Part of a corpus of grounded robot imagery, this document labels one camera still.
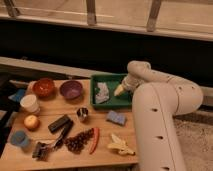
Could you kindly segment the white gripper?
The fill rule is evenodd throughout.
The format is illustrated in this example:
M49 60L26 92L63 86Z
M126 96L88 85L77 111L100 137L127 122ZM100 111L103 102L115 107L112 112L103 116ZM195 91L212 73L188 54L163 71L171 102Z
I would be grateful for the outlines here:
M138 85L138 80L132 75L128 74L122 81L122 84L119 84L114 91L114 96L120 96L126 91L134 91Z

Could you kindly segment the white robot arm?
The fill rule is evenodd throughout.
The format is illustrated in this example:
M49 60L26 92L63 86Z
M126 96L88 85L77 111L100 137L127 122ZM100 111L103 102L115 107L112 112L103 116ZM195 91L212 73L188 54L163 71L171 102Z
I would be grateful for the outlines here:
M127 70L114 95L133 93L139 171L187 171L173 117L194 112L201 106L200 86L153 70L145 61L131 61Z

